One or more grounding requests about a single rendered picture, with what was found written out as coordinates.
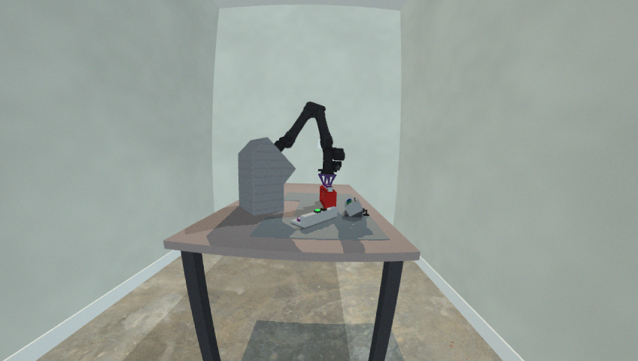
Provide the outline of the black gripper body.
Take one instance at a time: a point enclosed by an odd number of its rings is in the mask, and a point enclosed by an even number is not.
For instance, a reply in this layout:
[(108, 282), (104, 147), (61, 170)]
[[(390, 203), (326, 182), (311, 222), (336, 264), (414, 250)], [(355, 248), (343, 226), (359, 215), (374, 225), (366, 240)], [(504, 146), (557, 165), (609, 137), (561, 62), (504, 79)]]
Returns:
[(337, 172), (337, 170), (331, 170), (331, 165), (332, 160), (326, 162), (325, 160), (323, 160), (323, 169), (318, 169), (318, 171), (320, 171), (321, 174), (334, 174), (334, 172)]

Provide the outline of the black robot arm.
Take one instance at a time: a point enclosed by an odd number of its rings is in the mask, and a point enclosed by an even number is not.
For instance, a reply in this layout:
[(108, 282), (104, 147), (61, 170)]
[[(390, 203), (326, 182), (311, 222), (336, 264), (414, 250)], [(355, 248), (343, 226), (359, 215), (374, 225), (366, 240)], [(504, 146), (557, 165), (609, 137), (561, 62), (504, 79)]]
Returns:
[[(303, 108), (302, 113), (299, 115), (296, 122), (293, 124), (291, 129), (286, 132), (284, 137), (279, 138), (279, 141), (276, 141), (274, 145), (282, 152), (284, 148), (291, 148), (296, 140), (297, 135), (302, 130), (303, 126), (306, 124), (308, 119), (315, 118), (317, 121), (317, 126), (320, 133), (320, 143), (321, 148), (323, 149), (323, 160), (338, 160), (332, 161), (331, 170), (339, 171), (342, 167), (342, 162), (345, 159), (345, 152), (343, 148), (333, 147), (333, 138), (330, 134), (330, 131), (327, 126), (327, 121), (325, 117), (326, 108), (323, 105), (316, 104), (314, 102), (307, 102), (305, 107)], [(316, 112), (317, 111), (317, 112)], [(284, 146), (285, 144), (285, 146)], [(325, 148), (325, 149), (324, 149)], [(335, 152), (330, 152), (335, 151)]]

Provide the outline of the grey flat mat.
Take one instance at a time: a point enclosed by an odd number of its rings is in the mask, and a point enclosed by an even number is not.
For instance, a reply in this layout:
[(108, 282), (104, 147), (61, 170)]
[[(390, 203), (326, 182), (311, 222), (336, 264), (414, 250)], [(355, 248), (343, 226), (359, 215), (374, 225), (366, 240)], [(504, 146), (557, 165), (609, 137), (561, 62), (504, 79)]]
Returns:
[(390, 240), (370, 216), (344, 217), (345, 202), (352, 198), (351, 194), (337, 194), (337, 217), (304, 228), (291, 223), (291, 220), (323, 208), (320, 193), (287, 193), (284, 201), (300, 201), (293, 217), (266, 217), (250, 236), (323, 240)]

